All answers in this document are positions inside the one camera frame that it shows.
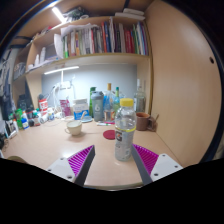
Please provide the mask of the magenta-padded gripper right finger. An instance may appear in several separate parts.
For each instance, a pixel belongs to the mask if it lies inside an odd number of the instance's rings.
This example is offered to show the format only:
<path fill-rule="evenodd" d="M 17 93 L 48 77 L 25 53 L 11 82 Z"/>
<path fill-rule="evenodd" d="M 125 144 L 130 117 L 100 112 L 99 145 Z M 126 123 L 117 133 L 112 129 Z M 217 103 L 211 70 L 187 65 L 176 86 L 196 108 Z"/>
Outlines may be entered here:
<path fill-rule="evenodd" d="M 158 155 L 136 144 L 132 145 L 131 151 L 144 185 L 182 169 L 181 165 L 165 153 Z"/>

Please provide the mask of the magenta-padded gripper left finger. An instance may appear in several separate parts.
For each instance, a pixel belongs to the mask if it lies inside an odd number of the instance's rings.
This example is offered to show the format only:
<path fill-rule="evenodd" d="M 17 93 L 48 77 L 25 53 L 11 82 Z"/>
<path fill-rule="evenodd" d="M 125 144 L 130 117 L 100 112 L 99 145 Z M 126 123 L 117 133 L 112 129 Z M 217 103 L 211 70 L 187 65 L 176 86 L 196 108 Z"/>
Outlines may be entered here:
<path fill-rule="evenodd" d="M 91 145 L 68 158 L 57 159 L 47 168 L 47 171 L 76 185 L 83 186 L 94 157 L 95 146 Z"/>

